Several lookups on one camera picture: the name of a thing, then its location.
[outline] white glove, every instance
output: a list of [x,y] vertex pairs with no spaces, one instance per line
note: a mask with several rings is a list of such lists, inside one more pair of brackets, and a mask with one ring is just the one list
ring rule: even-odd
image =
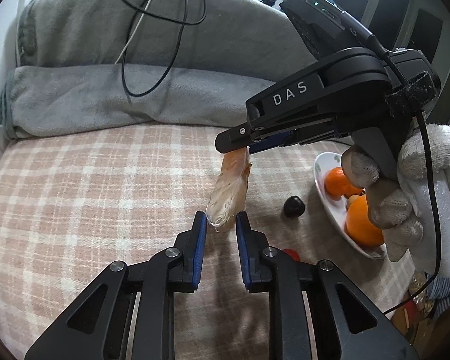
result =
[[[428,125],[427,131],[440,211],[440,274],[447,277],[450,276],[450,126]],[[380,177],[378,165],[356,146],[344,152],[341,165],[354,186],[366,188],[368,217],[383,230],[390,261],[398,261],[410,249],[417,269],[432,274],[436,244],[420,132],[416,130],[400,150],[399,183]]]

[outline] white plate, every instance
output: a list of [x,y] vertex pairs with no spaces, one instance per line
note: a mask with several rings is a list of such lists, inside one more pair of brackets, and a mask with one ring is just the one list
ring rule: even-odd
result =
[[345,220],[346,220],[346,197],[342,196],[341,200],[332,200],[328,197],[328,194],[325,192],[325,176],[331,171],[331,169],[341,166],[341,155],[325,152],[320,154],[315,158],[313,164],[313,174],[315,178],[315,185],[317,186],[318,195],[325,207],[325,211],[328,214],[333,225],[339,231],[339,233],[343,236],[344,239],[348,241],[348,243],[355,248],[356,251],[360,252],[363,256],[366,256],[373,260],[380,260],[386,256],[386,246],[385,244],[373,247],[366,248],[361,247],[355,241],[353,241],[350,236],[345,233]]

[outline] orange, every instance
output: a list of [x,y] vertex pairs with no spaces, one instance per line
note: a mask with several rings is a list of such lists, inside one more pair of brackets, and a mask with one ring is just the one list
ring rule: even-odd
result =
[[374,248],[383,244],[382,231],[368,219],[366,196],[360,196],[348,208],[346,232],[357,244]]
[[335,200],[339,200],[343,195],[349,198],[351,195],[360,195],[363,192],[361,188],[351,185],[340,167],[333,168],[326,174],[325,190]]

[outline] plaid blanket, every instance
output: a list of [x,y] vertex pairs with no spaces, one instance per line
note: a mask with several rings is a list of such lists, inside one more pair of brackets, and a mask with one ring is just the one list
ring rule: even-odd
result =
[[[148,260],[173,245],[204,210],[222,155],[220,128],[145,124],[12,144],[0,162],[0,337],[22,359],[80,291],[110,262]],[[333,228],[314,187],[320,142],[252,156],[247,212],[271,245],[302,261],[334,261],[382,310],[401,300],[413,273],[358,254]],[[298,221],[286,198],[306,204]],[[267,359],[266,294],[248,294],[233,231],[209,231],[202,281],[177,294],[177,359]]]

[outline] gray fleece fabric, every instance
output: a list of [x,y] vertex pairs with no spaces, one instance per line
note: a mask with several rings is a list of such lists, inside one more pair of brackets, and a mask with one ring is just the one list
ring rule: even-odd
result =
[[[131,0],[140,4],[142,0]],[[183,18],[184,0],[153,0],[149,11]],[[189,0],[188,21],[202,0]],[[0,115],[10,137],[53,136],[150,120],[234,126],[245,101],[314,62],[286,16],[255,0],[207,0],[207,17],[185,27],[169,77],[128,98],[119,64],[133,9],[121,0],[33,0],[17,37],[19,66]],[[174,50],[179,25],[145,17],[127,54],[133,92],[149,89]]]

